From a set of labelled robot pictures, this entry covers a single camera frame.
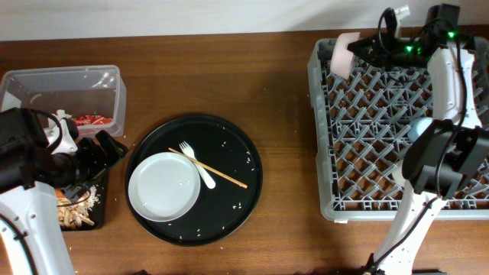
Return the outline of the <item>red snack wrapper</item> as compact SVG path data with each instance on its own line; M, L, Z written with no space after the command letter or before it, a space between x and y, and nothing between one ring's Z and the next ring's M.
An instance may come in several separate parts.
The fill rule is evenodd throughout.
M84 115L73 119L77 127L90 125L108 125L112 123L111 118L106 118L101 115Z

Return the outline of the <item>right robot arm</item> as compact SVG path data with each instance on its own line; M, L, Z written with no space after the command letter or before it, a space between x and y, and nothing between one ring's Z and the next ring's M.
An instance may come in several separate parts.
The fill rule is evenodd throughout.
M432 121L403 158L400 208L386 240L371 254L366 274L412 273L430 225L488 156L488 132L474 103L474 38L458 30L460 8L432 6L417 34L400 38L400 20L408 12L386 8L378 22L385 32L347 45L353 55L385 70L425 68L434 93Z

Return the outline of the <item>rice and food scraps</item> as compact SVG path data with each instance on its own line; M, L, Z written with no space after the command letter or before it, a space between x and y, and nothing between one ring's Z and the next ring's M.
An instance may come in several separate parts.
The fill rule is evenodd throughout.
M58 222L62 229L75 231L96 226L93 209L99 203L99 195L95 186L91 186L73 205L59 189L56 189L56 195Z

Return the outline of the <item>white upturned cup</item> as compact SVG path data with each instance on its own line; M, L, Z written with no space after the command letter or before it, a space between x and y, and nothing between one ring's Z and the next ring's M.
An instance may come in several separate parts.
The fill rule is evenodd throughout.
M395 168L392 172L392 177L393 177L393 181L400 187L404 187L405 184L406 184L406 179L403 177L403 174L402 174L402 165L403 165L403 161L400 160L398 162L396 162L395 164Z

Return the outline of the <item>pink shallow bowl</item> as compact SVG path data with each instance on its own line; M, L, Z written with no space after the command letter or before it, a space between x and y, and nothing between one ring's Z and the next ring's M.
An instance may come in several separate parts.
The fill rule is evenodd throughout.
M360 35L360 32L352 32L338 36L330 64L330 70L336 76L340 76L343 79L349 78L355 63L355 55L348 50L348 45L359 40Z

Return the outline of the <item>white plastic fork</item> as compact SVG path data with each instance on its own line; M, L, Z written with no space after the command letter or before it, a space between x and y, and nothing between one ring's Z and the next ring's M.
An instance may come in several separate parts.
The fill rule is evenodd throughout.
M188 157L196 159L195 152L187 142L182 142L179 144L181 151ZM196 169L199 172L203 182L209 189L214 189L216 187L215 180L210 176L205 168L201 167L199 164L195 164Z

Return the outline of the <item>white tissue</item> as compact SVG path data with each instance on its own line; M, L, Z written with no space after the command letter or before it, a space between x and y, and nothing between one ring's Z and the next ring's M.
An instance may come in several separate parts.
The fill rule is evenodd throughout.
M47 118L49 127L52 128L58 121L60 121L63 118L66 119L72 119L73 116L67 114L64 110L59 109L55 113L52 114L53 118Z

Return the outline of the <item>white dinner plate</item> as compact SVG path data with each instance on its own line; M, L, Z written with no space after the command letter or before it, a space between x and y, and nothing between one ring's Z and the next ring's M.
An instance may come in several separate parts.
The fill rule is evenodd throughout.
M194 164L179 154L154 154L140 162L128 181L128 199L141 217L169 222L185 215L199 197Z

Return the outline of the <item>light blue cup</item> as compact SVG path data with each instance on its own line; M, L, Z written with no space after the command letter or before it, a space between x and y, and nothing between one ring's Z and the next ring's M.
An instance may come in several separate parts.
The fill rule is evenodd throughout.
M417 118L410 122L410 130L407 132L408 139L413 143L415 142L423 132L431 125L432 118L423 117Z

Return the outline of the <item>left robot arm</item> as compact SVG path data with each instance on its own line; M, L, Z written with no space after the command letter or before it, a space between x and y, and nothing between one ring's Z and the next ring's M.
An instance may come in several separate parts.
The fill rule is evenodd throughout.
M30 108L1 113L1 237L15 274L73 274L57 191L79 202L128 148L107 131L79 138L74 121Z

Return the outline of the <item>wooden chopstick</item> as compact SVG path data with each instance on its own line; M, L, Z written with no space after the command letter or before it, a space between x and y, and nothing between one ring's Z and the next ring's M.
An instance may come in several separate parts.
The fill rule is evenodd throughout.
M209 167L208 165L206 165L206 164L204 164L202 162L199 162L198 160L196 160L196 159L194 159L192 157L189 157L189 156L187 156L187 155L185 155L183 153L180 153L179 151L177 151L177 150L175 150L175 149L173 149L171 147L168 147L168 150L171 151L171 152L173 152L173 153L175 153L175 154L179 154L179 155L181 155L181 156L189 159L194 164L197 164L197 165L201 166L202 168L204 168L204 169L206 169L206 170L208 170L208 171L210 171L210 172L212 172L212 173L214 173L214 174L216 174L216 175L218 175L218 176L220 176L220 177L222 177L224 179L227 179L228 181L233 182L234 184L236 184L236 185L238 185L238 186L240 186L240 187L242 187L244 189L247 189L248 188L248 185L242 183L241 181L236 180L236 179L234 179L234 178L232 178L232 177L230 177L230 176L228 176L228 175L226 175L226 174L224 174L224 173L222 173L222 172L220 172L220 171L218 171L218 170L216 170L216 169L214 169L212 167Z

